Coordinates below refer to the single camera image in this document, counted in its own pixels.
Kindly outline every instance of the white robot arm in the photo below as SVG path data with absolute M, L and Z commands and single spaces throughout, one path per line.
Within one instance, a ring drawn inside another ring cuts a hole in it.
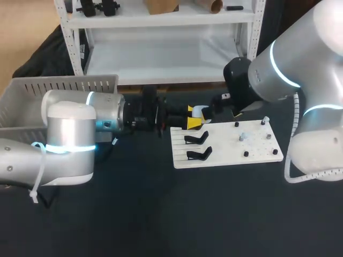
M 302 90 L 306 111 L 303 117 L 296 111 L 295 121 L 300 123 L 289 157 L 305 174 L 328 181 L 343 179 L 342 0 L 322 0 L 254 61 L 234 59 L 224 74 L 239 111 Z

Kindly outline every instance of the white shelf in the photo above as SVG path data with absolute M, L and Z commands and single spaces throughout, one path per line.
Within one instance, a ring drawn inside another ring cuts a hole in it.
M 121 8 L 117 15 L 106 17 L 97 11 L 95 17 L 87 18 L 81 12 L 76 12 L 66 23 L 68 28 L 126 28 L 126 27 L 156 27 L 185 26 L 204 24 L 228 24 L 253 22 L 255 14 L 252 11 L 251 0 L 226 0 L 225 5 L 242 5 L 242 11 L 221 10 L 211 14 L 192 0 L 180 1 L 178 12 L 150 15 L 143 0 L 118 0 Z
M 164 36 L 136 38 L 104 33 L 114 36 L 95 43 L 87 75 L 117 74 L 119 85 L 224 81 L 223 68 L 238 57 L 229 32 L 184 37 L 169 29 Z

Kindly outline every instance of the gray plastic crate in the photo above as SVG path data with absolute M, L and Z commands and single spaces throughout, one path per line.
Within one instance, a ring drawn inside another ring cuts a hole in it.
M 52 89 L 117 93 L 117 75 L 37 77 L 12 79 L 0 98 L 0 138 L 23 143 L 46 143 L 47 129 L 41 118 L 44 94 Z M 111 138 L 97 133 L 97 141 Z

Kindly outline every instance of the black tabletop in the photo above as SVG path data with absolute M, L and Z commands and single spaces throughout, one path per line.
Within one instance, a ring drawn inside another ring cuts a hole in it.
M 217 93 L 167 99 L 207 104 Z M 286 155 L 293 100 L 238 120 L 264 116 Z M 50 209 L 24 189 L 1 190 L 0 255 L 341 256 L 343 182 L 288 184 L 283 162 L 176 170 L 171 149 L 169 131 L 120 138 L 93 179 L 60 187 Z

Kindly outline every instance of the wooden floor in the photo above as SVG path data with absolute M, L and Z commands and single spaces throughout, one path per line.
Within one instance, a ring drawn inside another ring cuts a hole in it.
M 53 0 L 0 0 L 0 94 L 58 24 Z

